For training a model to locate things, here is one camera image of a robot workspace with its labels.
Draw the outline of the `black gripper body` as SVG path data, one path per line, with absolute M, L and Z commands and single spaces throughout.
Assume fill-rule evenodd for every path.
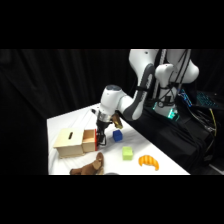
M 105 129 L 111 124 L 111 116 L 104 113 L 99 113 L 96 124 L 97 130 L 104 132 Z

